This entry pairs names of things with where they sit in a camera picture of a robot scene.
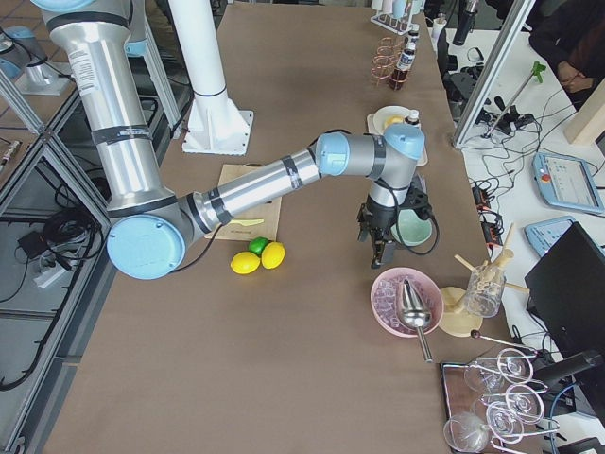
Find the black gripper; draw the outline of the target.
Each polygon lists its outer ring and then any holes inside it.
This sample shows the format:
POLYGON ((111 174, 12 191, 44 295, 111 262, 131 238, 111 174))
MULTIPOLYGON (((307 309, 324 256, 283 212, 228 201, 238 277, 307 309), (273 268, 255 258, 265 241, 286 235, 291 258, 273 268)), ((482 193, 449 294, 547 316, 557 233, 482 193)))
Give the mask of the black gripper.
POLYGON ((433 226, 433 209, 428 195, 424 192, 422 178, 415 174, 405 188, 395 188, 384 179, 378 179, 372 183, 371 189, 378 189, 379 196, 386 197, 383 201, 375 201, 368 195, 357 214, 358 240, 364 242, 368 238, 371 239, 371 268, 380 269, 389 264, 396 250, 408 250, 418 256, 432 253, 433 246, 420 252, 415 246, 404 242, 404 233, 409 233, 410 229, 403 227, 403 211, 411 210, 420 220, 427 220, 429 225, 433 226))

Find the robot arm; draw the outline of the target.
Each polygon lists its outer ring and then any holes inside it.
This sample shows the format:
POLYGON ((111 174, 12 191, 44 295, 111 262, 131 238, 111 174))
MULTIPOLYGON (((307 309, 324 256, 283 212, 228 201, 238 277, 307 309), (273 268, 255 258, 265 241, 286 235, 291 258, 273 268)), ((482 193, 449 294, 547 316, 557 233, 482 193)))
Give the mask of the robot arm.
POLYGON ((357 220, 373 247, 372 266, 393 257, 406 208, 428 204, 413 183, 423 132, 407 123, 381 135, 320 135, 302 151, 261 166, 207 192, 178 197, 162 182, 149 129, 130 71, 126 46, 143 6, 131 1, 42 1, 51 40, 70 63, 111 190, 107 240, 123 273, 150 280, 183 269, 188 247, 257 205, 324 176, 363 176, 372 185, 357 220))

